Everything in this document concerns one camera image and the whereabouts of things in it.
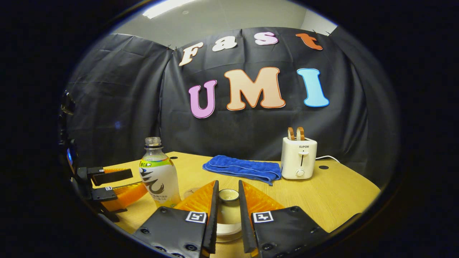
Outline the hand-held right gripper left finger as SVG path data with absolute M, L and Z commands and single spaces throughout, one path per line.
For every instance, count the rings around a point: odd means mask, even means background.
M 174 207 L 159 207 L 133 237 L 168 257 L 209 258 L 216 250 L 218 192 L 214 180 Z

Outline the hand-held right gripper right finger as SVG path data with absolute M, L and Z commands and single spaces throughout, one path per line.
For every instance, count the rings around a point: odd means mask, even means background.
M 242 180 L 239 195 L 243 247 L 251 258 L 294 258 L 328 237 L 301 207 L 284 207 Z

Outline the white teacup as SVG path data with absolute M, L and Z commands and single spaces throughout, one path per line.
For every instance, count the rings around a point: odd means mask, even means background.
M 230 236 L 237 234 L 242 229 L 241 222 L 234 224 L 217 223 L 217 236 Z

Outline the white teacup lid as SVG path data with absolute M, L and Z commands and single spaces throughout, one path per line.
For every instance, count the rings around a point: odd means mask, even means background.
M 219 224 L 237 224 L 241 222 L 240 195 L 233 189 L 223 189 L 218 193 L 219 207 L 217 222 Z

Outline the clear water bottle white label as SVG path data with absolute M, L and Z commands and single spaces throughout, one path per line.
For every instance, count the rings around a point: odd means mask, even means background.
M 145 154 L 139 162 L 139 174 L 157 207 L 174 208 L 181 202 L 176 166 L 165 153 L 159 137 L 145 139 Z

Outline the blue folded towel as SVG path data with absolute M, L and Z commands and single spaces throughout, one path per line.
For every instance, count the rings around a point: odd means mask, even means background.
M 212 157 L 202 168 L 221 175 L 259 180 L 269 186 L 272 186 L 274 180 L 281 179 L 281 168 L 277 163 L 249 161 L 225 155 Z

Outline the black backdrop cloth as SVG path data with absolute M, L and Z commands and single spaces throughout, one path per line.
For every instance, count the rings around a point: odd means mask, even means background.
M 166 152 L 279 161 L 288 127 L 378 187 L 401 150 L 399 105 L 377 59 L 347 31 L 255 27 L 173 50 L 111 34 L 67 90 L 79 165 L 138 160 L 146 137 Z

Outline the cream toaster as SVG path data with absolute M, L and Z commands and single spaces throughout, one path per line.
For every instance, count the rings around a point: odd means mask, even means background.
M 303 141 L 283 138 L 281 152 L 281 175 L 288 180 L 306 180 L 312 177 L 317 142 L 313 139 Z

